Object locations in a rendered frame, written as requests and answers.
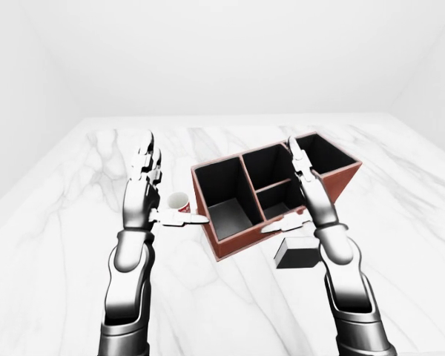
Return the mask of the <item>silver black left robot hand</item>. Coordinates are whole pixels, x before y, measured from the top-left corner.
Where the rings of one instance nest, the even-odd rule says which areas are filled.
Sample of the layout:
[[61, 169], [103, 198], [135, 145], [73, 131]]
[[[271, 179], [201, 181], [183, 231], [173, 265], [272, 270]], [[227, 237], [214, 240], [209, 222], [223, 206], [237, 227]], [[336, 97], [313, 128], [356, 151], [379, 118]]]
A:
[[123, 200], [123, 227], [150, 231], [154, 223], [165, 226], [206, 224], [209, 218], [175, 210], [159, 210], [162, 154], [154, 135], [147, 130], [131, 163]]

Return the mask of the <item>white mug with red print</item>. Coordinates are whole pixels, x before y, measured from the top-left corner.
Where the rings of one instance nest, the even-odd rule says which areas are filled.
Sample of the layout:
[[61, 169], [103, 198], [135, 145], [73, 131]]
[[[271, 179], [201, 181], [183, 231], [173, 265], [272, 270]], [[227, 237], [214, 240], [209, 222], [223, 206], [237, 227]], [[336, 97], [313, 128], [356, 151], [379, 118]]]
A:
[[174, 209], [182, 213], [191, 212], [189, 196], [181, 191], [171, 193], [167, 198], [167, 205], [170, 209]]

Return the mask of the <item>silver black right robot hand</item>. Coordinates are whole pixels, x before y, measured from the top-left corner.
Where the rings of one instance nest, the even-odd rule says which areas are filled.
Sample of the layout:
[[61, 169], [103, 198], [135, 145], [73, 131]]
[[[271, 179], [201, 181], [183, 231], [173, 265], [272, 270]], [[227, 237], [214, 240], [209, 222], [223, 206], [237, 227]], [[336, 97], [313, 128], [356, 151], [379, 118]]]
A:
[[[297, 140], [290, 136], [287, 141], [292, 156], [292, 165], [295, 176], [298, 179], [306, 208], [317, 230], [340, 225], [345, 230], [348, 227], [340, 223], [336, 208], [326, 191], [322, 179], [312, 172], [312, 164], [307, 153], [300, 148]], [[290, 231], [299, 228], [309, 221], [305, 213], [290, 213], [281, 220], [272, 222], [261, 229], [261, 233], [267, 234], [275, 231]]]

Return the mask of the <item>red-brown desk caddy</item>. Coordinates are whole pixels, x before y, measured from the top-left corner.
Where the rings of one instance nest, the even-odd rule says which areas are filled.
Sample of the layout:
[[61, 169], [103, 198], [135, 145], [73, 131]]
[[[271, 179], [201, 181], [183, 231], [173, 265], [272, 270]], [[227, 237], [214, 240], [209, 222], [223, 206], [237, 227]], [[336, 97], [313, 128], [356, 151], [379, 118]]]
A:
[[[317, 132], [296, 140], [336, 201], [362, 162]], [[263, 227], [305, 208], [284, 142], [195, 165], [191, 175], [197, 212], [209, 219], [203, 229], [216, 260], [268, 239]]]

